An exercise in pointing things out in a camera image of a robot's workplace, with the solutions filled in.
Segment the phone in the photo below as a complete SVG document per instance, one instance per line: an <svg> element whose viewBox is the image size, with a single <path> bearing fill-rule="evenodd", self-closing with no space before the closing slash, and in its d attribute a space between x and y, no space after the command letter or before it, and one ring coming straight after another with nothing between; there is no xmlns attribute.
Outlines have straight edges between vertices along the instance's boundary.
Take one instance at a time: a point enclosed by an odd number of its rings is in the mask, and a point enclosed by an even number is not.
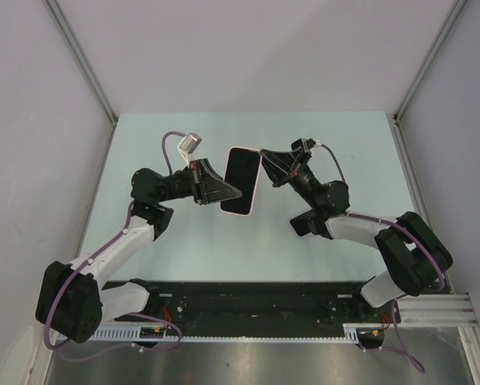
<svg viewBox="0 0 480 385"><path fill-rule="evenodd" d="M237 216L249 216L252 212L261 168L261 156L251 148L232 147L224 179L242 192L242 196L220 203L220 209Z"/></svg>
<svg viewBox="0 0 480 385"><path fill-rule="evenodd" d="M313 211L309 210L292 218L289 223L298 237L304 237L311 233L309 221L312 219Z"/></svg>

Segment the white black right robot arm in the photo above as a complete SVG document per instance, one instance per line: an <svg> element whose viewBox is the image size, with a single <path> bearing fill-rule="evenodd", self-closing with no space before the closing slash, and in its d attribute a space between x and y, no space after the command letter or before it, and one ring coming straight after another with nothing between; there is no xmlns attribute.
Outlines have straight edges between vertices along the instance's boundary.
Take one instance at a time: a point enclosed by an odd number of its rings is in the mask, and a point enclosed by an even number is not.
<svg viewBox="0 0 480 385"><path fill-rule="evenodd" d="M288 184L309 205L309 211L289 222L297 236L352 241L380 253L385 272L369 279L353 301L359 320L373 321L383 305L406 295L417 297L434 282L445 287L453 258L417 213L386 218L350 211L345 178L321 183L309 167L311 152L304 146L290 152L263 149L260 156L273 187Z"/></svg>

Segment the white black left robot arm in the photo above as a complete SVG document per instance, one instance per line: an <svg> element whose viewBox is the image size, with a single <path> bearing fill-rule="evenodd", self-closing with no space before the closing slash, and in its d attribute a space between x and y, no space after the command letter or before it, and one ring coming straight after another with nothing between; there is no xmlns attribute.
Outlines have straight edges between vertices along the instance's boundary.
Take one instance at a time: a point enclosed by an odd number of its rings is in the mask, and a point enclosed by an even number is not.
<svg viewBox="0 0 480 385"><path fill-rule="evenodd" d="M86 342L102 322L128 314L142 320L160 311L159 291L134 278L106 289L111 276L135 253L156 241L167 229L174 213L165 201L190 197L198 205L210 205L242 196L224 181L208 160L193 160L170 176L141 168L131 178L131 198L120 231L96 251L64 264L52 262L45 270L36 319L44 325L44 343L55 350L52 330L67 341Z"/></svg>

